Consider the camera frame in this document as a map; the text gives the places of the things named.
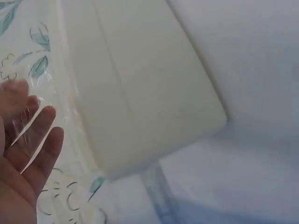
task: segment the plastic bag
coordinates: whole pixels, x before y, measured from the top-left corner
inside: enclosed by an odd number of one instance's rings
[[[116,216],[110,187],[92,159],[86,159],[88,142],[76,107],[69,99],[68,83],[63,74],[53,70],[48,24],[55,18],[50,18],[49,4],[48,0],[0,2],[0,83],[25,79],[29,95],[36,96],[32,107],[26,107],[11,120],[13,135],[7,147],[18,141],[32,161],[44,139],[31,154],[29,149],[34,146],[26,130],[45,107],[53,106],[56,118],[51,127],[62,127],[65,137],[62,152],[38,199],[38,223],[105,222],[106,216]]]

